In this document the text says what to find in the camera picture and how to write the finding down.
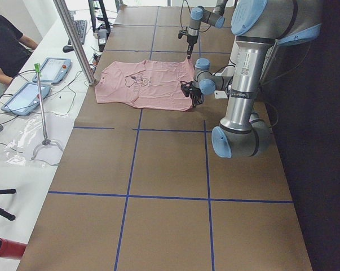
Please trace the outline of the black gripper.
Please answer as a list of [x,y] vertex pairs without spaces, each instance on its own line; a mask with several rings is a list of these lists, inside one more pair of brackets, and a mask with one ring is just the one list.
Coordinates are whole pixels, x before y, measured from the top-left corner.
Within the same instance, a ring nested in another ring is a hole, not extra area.
[[180,81],[180,89],[185,97],[190,97],[192,101],[192,107],[197,107],[203,104],[203,94],[199,88],[194,86],[192,81]]
[[199,29],[186,28],[179,31],[178,38],[181,39],[183,36],[187,37],[187,58],[190,59],[193,52],[193,46],[197,43],[199,36]]

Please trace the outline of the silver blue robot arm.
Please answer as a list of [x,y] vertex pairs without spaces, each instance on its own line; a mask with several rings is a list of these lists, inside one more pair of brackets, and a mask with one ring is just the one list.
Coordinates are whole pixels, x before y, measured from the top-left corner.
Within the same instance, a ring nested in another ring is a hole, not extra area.
[[200,58],[190,82],[181,90],[193,105],[202,96],[223,91],[228,97],[226,115],[211,133],[212,146],[221,158],[255,156],[267,149],[270,130],[253,110],[264,61],[269,48],[309,42],[321,28],[322,1],[237,1],[231,20],[236,48],[230,76],[210,72],[210,62]]
[[187,58],[190,59],[193,53],[193,48],[198,41],[200,34],[201,23],[206,23],[210,27],[222,28],[225,18],[223,16],[227,1],[217,1],[216,6],[212,11],[206,10],[202,6],[194,7],[190,10],[189,26],[183,28],[178,33],[178,38],[187,37]]

